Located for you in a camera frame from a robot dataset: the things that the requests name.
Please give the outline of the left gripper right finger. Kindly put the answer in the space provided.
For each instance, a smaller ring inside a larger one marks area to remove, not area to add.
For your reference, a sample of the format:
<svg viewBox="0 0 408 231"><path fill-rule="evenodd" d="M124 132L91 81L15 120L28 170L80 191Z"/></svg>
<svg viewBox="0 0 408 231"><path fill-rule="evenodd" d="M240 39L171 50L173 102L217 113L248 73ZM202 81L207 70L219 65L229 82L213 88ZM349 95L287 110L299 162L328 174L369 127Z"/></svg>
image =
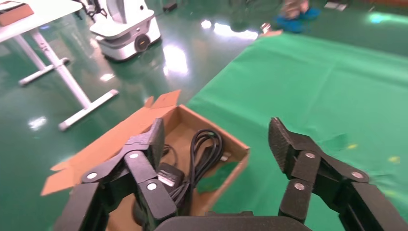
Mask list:
<svg viewBox="0 0 408 231"><path fill-rule="evenodd" d="M339 215L347 231L407 230L407 222L365 172L327 155L309 136L289 131L274 117L268 143L289 180L279 216L304 223L315 194Z"/></svg>

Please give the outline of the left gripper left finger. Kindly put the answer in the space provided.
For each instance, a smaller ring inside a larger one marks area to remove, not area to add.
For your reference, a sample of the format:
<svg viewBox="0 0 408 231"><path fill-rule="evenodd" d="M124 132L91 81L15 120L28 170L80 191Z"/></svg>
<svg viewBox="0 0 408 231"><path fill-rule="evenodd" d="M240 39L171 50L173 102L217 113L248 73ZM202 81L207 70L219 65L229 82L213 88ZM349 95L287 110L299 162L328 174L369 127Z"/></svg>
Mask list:
<svg viewBox="0 0 408 231"><path fill-rule="evenodd" d="M157 118L147 132L130 137L117 155L83 174L54 230L103 231L110 212L130 194L144 213L145 231L174 217L177 207L156 173L164 144L164 122Z"/></svg>

